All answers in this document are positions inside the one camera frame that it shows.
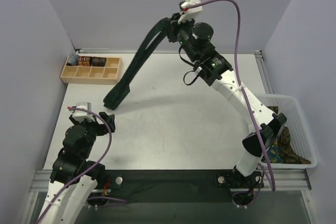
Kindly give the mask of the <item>grey rolled tie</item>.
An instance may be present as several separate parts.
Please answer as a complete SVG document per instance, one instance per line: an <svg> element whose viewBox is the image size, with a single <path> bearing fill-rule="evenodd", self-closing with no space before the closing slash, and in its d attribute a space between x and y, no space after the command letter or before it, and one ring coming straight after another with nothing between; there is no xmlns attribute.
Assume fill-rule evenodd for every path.
<svg viewBox="0 0 336 224"><path fill-rule="evenodd" d="M78 65L78 58L79 58L79 56L77 54L70 54L68 59L67 59L66 65L67 66L77 66Z"/></svg>

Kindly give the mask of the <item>white plastic basket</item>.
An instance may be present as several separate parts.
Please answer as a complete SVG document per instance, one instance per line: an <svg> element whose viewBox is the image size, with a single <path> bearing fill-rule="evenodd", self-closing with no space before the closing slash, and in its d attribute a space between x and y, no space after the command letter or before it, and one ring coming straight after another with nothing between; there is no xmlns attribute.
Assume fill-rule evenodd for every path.
<svg viewBox="0 0 336 224"><path fill-rule="evenodd" d="M269 109L283 113L287 118L285 126L291 136L291 147L297 155L308 159L311 164L272 164L275 169L307 169L317 166L318 160L313 148L312 137L301 107L295 98L279 94L258 94L256 97Z"/></svg>

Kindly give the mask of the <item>dark green tie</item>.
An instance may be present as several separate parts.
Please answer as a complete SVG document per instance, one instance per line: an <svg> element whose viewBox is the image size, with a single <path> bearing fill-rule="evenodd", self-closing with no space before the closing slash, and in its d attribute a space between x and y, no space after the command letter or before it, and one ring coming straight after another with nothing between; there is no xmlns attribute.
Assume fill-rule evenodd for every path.
<svg viewBox="0 0 336 224"><path fill-rule="evenodd" d="M169 24L170 19L164 18L148 32L120 81L105 96L103 100L105 108L115 110L130 93L130 83L149 56L167 36Z"/></svg>

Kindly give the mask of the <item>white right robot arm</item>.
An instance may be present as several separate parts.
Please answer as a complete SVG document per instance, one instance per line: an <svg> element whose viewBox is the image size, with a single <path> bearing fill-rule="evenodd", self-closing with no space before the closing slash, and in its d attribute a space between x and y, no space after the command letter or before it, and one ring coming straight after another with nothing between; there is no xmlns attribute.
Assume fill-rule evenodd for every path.
<svg viewBox="0 0 336 224"><path fill-rule="evenodd" d="M246 121L249 134L243 139L245 152L235 166L233 181L239 187L251 182L264 153L281 135L287 118L283 113L266 107L244 84L237 82L232 65L216 50L210 40L212 27L195 20L182 20L175 13L170 19L167 37L170 42L179 42L188 59L185 63L193 68L197 78L220 93Z"/></svg>

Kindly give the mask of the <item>dark brown rolled tie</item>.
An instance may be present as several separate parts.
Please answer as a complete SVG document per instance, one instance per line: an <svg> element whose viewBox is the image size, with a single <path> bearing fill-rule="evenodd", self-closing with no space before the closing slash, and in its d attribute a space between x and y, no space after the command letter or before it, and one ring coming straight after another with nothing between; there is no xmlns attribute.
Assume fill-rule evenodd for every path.
<svg viewBox="0 0 336 224"><path fill-rule="evenodd" d="M91 57L91 65L93 67L105 67L106 65L106 58L105 57Z"/></svg>

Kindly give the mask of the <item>brown green patterned tie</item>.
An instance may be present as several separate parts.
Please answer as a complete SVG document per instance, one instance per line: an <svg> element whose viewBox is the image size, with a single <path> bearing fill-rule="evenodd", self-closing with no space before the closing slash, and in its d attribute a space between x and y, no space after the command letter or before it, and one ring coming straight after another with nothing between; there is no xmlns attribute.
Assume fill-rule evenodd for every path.
<svg viewBox="0 0 336 224"><path fill-rule="evenodd" d="M280 136L273 143L273 145L278 145L284 153L285 160L283 164L311 164L310 160L297 155L290 143L290 131L288 127L285 126Z"/></svg>

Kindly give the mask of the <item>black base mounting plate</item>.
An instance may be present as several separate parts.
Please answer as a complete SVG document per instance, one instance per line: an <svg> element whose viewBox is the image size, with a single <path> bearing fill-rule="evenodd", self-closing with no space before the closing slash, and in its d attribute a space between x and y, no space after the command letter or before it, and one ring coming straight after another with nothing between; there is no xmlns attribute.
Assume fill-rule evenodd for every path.
<svg viewBox="0 0 336 224"><path fill-rule="evenodd" d="M255 171L245 177L236 169L108 170L88 203L218 203L244 193L235 198L248 204L264 185L261 176Z"/></svg>

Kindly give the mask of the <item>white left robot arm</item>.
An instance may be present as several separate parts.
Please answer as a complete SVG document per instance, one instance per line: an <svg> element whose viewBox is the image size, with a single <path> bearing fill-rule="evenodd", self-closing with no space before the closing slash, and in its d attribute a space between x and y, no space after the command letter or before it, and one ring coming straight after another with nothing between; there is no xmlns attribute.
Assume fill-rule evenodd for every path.
<svg viewBox="0 0 336 224"><path fill-rule="evenodd" d="M105 166L88 158L98 136L107 135L111 145L114 114L74 109L69 119L37 223L74 223L91 192L106 183Z"/></svg>

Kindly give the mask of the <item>red patterned rolled tie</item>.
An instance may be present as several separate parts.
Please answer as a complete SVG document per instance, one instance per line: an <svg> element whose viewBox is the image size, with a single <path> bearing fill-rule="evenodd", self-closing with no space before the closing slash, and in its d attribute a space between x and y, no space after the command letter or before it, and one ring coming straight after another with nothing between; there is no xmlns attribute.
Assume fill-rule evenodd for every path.
<svg viewBox="0 0 336 224"><path fill-rule="evenodd" d="M90 67L92 65L91 56L79 56L78 57L78 66Z"/></svg>

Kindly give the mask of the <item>wooden compartment organizer box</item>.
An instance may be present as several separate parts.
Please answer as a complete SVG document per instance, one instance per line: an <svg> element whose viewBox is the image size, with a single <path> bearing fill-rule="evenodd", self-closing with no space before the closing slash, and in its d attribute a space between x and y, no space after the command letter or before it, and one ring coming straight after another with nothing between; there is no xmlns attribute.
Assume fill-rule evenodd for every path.
<svg viewBox="0 0 336 224"><path fill-rule="evenodd" d="M105 67L67 66L65 63L60 78L63 83L115 85L122 76L122 59L120 57L105 58L107 59Z"/></svg>

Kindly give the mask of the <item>blue yellow patterned tie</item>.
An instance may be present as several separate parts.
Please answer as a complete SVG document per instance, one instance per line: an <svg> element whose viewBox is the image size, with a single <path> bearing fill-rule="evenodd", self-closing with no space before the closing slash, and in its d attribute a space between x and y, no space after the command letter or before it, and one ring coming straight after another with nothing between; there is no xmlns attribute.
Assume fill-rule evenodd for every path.
<svg viewBox="0 0 336 224"><path fill-rule="evenodd" d="M268 155L270 163L272 164L283 164L284 163L284 160L285 160L284 153L278 145L271 146L267 151L267 155Z"/></svg>

